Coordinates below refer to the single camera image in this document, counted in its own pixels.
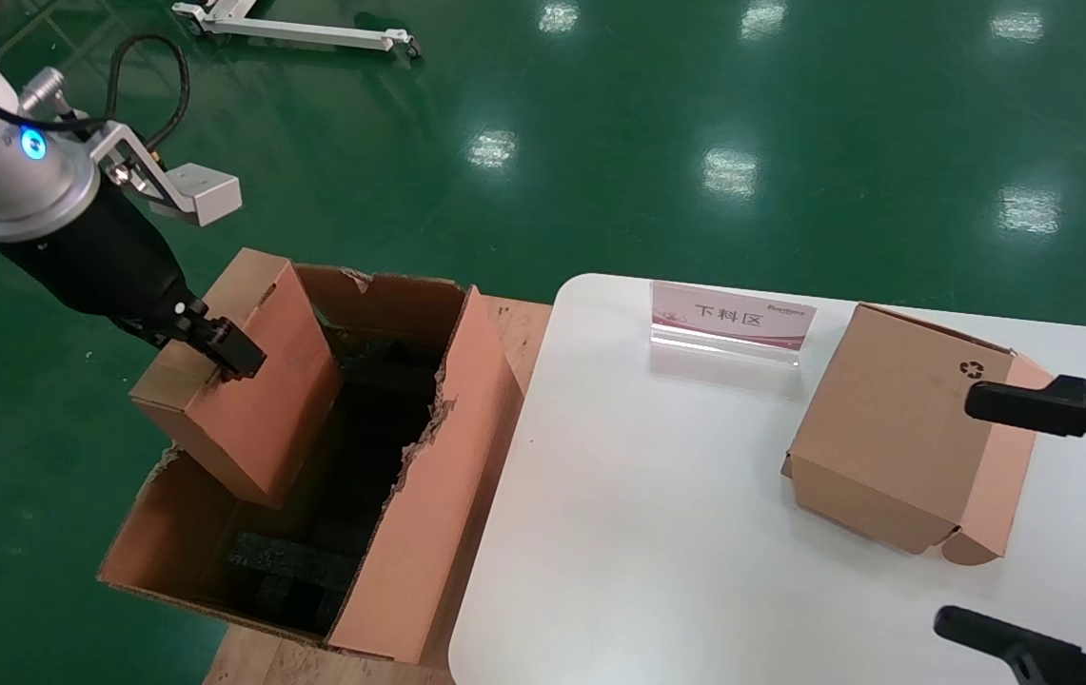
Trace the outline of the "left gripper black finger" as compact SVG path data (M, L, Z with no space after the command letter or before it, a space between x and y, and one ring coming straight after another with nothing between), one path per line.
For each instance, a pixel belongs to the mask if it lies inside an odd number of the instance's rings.
M184 306L184 342L207 357L226 379L255 377L266 360L257 343L227 317L210 317L207 305Z

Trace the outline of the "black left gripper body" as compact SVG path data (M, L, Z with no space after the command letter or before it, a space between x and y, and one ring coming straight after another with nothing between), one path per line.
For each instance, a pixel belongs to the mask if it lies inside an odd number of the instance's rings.
M119 190L100 190L80 216L45 237L0 242L0 255L64 306L163 347L181 340L198 350L212 324L168 242Z

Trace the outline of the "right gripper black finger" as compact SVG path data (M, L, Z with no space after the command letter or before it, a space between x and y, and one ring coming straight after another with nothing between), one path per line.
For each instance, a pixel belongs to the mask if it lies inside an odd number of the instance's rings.
M1086 652L1066 640L947 604L933 630L944 640L1003 660L1016 684L1086 684Z
M1086 437L1086 379L1057 376L1039 389L975 382L968 391L965 413L978 421L1030 432Z

